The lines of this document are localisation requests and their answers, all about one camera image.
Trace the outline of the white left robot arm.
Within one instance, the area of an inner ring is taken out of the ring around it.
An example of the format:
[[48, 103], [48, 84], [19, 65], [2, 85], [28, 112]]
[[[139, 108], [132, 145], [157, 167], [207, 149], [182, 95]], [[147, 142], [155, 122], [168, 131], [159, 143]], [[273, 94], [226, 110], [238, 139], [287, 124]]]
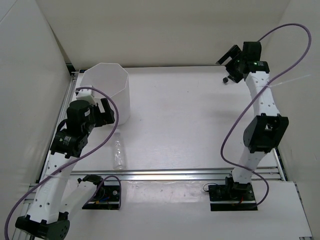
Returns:
[[[123, 115], [116, 102], [92, 85], [76, 88], [76, 100], [67, 108], [67, 118], [57, 127], [50, 146], [46, 177], [27, 191], [10, 210], [5, 222], [4, 237], [9, 238], [10, 219], [16, 208], [32, 192], [35, 198], [29, 211], [17, 218], [15, 227], [44, 240], [65, 239], [72, 216], [84, 207], [97, 208], [103, 204], [105, 178], [87, 175], [79, 187], [66, 199], [62, 199], [67, 182], [77, 162], [103, 147], [114, 135]], [[113, 125], [104, 141], [86, 154], [82, 154], [94, 128]]]

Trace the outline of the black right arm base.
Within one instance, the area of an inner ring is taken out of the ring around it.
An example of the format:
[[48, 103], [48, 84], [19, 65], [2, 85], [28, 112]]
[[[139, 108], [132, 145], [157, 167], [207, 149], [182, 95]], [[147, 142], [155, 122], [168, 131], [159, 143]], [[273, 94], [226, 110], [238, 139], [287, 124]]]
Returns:
[[253, 187], [246, 190], [228, 189], [224, 184], [207, 183], [202, 190], [209, 195], [211, 212], [257, 211]]

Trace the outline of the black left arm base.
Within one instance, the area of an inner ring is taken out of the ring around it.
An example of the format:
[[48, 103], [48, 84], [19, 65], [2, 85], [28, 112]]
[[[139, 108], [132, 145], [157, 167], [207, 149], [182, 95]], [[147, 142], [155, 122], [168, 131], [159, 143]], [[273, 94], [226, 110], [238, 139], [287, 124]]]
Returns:
[[93, 183], [96, 190], [93, 196], [82, 207], [83, 210], [120, 210], [122, 205], [122, 183], [115, 175], [102, 178], [89, 174], [83, 182]]

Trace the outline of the black label plastic bottle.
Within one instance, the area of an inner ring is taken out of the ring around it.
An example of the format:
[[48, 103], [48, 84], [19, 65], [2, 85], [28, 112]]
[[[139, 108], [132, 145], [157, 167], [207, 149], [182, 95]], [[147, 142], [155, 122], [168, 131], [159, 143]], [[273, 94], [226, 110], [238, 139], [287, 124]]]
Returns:
[[227, 84], [227, 83], [229, 83], [231, 81], [231, 79], [229, 78], [229, 77], [224, 77], [223, 79], [222, 79], [222, 82], [224, 83], [224, 84]]

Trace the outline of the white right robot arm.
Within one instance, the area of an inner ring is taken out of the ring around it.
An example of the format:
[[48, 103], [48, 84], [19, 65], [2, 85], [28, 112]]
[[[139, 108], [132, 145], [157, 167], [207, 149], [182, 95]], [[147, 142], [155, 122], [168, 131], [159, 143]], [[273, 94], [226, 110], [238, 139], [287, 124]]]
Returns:
[[245, 82], [254, 114], [243, 132], [244, 150], [239, 163], [225, 181], [224, 193], [230, 200], [249, 191], [253, 172], [260, 161], [279, 145], [289, 125], [289, 119], [281, 116], [276, 107], [271, 90], [265, 88], [270, 69], [267, 62], [260, 60], [261, 52], [260, 42], [245, 41], [242, 48], [234, 45], [226, 54], [231, 58], [225, 65], [228, 78], [234, 83]]

